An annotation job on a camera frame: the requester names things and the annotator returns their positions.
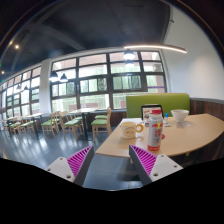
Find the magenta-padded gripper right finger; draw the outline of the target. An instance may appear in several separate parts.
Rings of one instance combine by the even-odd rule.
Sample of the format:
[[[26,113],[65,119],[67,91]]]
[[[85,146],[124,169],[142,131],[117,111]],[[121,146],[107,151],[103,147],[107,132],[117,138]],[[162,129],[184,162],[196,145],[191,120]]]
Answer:
[[[165,154],[155,155],[138,146],[129,146],[129,155],[143,185],[155,182],[182,169]]]

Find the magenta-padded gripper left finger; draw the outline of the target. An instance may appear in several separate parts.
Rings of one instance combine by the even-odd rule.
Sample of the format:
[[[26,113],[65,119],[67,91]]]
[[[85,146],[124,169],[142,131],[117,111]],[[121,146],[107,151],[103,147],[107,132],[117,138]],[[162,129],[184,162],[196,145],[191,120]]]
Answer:
[[[82,186],[93,156],[94,147],[87,146],[68,158],[57,158],[46,168],[46,171]]]

